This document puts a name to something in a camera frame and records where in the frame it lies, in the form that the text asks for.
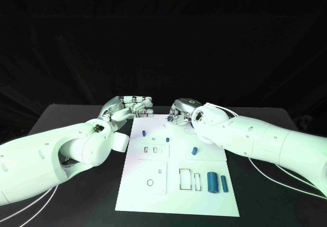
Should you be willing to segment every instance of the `white cable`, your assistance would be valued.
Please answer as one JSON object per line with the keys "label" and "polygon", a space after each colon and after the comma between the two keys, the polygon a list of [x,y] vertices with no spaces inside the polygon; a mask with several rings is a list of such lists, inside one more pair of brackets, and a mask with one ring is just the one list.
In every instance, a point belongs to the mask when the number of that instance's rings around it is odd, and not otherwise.
{"label": "white cable", "polygon": [[25,224],[21,225],[21,227],[24,227],[24,226],[30,223],[30,221],[37,217],[37,215],[42,212],[44,208],[47,207],[47,205],[48,205],[48,203],[50,203],[50,201],[51,201],[51,199],[53,199],[53,197],[54,197],[54,194],[55,194],[55,192],[57,192],[57,189],[58,189],[58,186],[55,187],[55,191],[54,191],[54,193],[53,193],[53,195],[51,195],[51,197],[50,197],[50,199],[48,199],[48,201],[47,201],[47,204],[45,204],[44,207],[40,209],[40,211],[38,211],[38,213],[34,215],[34,217],[28,220],[28,222],[27,222]]}
{"label": "white cable", "polygon": [[319,189],[312,183],[306,182],[303,179],[300,179],[297,176],[295,176],[280,165],[276,164],[276,166],[290,175],[293,176],[296,179],[299,179],[302,182],[305,182],[309,186],[312,186],[313,188]]}
{"label": "white cable", "polygon": [[[234,114],[234,116],[238,116],[238,114],[237,114],[234,111],[231,111],[230,109],[227,109],[225,107],[221,107],[221,106],[218,106],[218,105],[215,105],[215,104],[212,104],[212,105],[217,106],[218,108],[223,108],[224,110],[228,110],[228,111]],[[283,185],[283,186],[286,186],[286,187],[289,187],[289,188],[292,188],[292,189],[295,189],[295,190],[297,190],[297,191],[300,191],[300,192],[303,192],[303,193],[306,193],[306,194],[309,194],[309,195],[313,195],[313,196],[316,196],[316,197],[323,198],[323,199],[327,200],[327,197],[320,196],[320,195],[316,195],[316,194],[313,194],[313,193],[310,193],[310,192],[306,192],[306,191],[303,191],[303,190],[300,190],[300,189],[297,189],[297,188],[293,188],[292,186],[289,186],[289,185],[283,184],[282,182],[276,181],[274,179],[272,179],[272,178],[261,172],[261,170],[260,170],[260,168],[257,167],[257,165],[254,164],[251,158],[248,158],[248,159],[250,159],[250,161],[251,161],[254,167],[256,167],[257,170],[260,171],[260,173],[261,173],[272,181],[274,181],[274,182],[279,183],[280,185]],[[297,178],[297,179],[299,179],[300,181],[303,181],[306,184],[309,184],[310,186],[313,186],[315,188],[318,188],[313,184],[308,183],[303,179],[300,179],[300,178],[296,177],[292,173],[289,173],[279,165],[277,165],[277,167],[279,167],[287,174],[290,174],[295,178]]]}
{"label": "white cable", "polygon": [[272,178],[261,172],[261,170],[260,170],[260,168],[257,167],[257,165],[254,164],[251,158],[248,158],[248,159],[250,159],[250,161],[251,161],[254,167],[256,167],[257,170],[260,171],[260,173],[261,173],[272,181],[274,181],[274,182],[279,183],[280,185],[283,185],[283,186],[286,186],[286,187],[289,187],[289,188],[292,188],[292,189],[295,189],[295,190],[297,190],[297,191],[300,191],[300,192],[303,192],[303,193],[306,193],[306,194],[309,194],[309,195],[313,195],[313,196],[316,196],[316,197],[319,197],[319,198],[327,200],[327,197],[320,196],[320,195],[316,195],[316,194],[313,194],[313,193],[310,193],[310,192],[306,192],[306,191],[303,191],[303,190],[300,190],[300,189],[297,189],[297,188],[293,188],[292,186],[289,186],[289,185],[283,184],[282,182],[276,181],[274,179],[272,179]]}
{"label": "white cable", "polygon": [[45,195],[51,192],[51,190],[53,190],[53,188],[47,191],[47,193],[21,211],[18,211],[9,217],[6,217],[4,220],[0,220],[0,222],[6,221],[9,218],[12,218],[15,215],[18,215],[22,211],[25,211],[45,197]]}

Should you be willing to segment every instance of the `blue cylinder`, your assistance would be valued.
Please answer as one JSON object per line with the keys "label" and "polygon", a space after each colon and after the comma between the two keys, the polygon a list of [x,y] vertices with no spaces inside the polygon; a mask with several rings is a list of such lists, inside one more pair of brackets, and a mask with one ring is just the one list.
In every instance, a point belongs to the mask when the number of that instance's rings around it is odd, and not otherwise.
{"label": "blue cylinder", "polygon": [[215,172],[210,172],[208,176],[208,192],[218,193],[218,176]]}
{"label": "blue cylinder", "polygon": [[228,188],[227,188],[227,177],[221,176],[223,179],[223,185],[224,185],[224,192],[228,192]]}
{"label": "blue cylinder", "polygon": [[192,154],[197,155],[198,147],[194,147]]}

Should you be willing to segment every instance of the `white board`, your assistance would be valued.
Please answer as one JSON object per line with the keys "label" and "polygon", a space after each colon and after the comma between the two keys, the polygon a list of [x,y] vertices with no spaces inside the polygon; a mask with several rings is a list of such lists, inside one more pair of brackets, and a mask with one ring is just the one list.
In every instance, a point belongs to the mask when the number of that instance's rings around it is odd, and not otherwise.
{"label": "white board", "polygon": [[[135,119],[116,210],[240,217],[225,150],[198,139],[191,125],[175,125],[166,117]],[[181,189],[181,169],[189,169],[184,178],[191,175],[191,190]],[[208,192],[208,172],[218,173],[215,194]],[[221,175],[227,176],[228,192]]]}

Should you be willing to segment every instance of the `black curtain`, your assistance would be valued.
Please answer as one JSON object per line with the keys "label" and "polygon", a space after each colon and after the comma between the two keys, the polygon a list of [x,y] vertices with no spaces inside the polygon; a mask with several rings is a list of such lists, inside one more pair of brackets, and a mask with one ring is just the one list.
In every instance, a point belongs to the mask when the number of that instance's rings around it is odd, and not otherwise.
{"label": "black curtain", "polygon": [[323,134],[325,0],[31,0],[8,3],[0,19],[4,128],[30,130],[54,103],[138,95],[155,105],[192,97],[282,107]]}

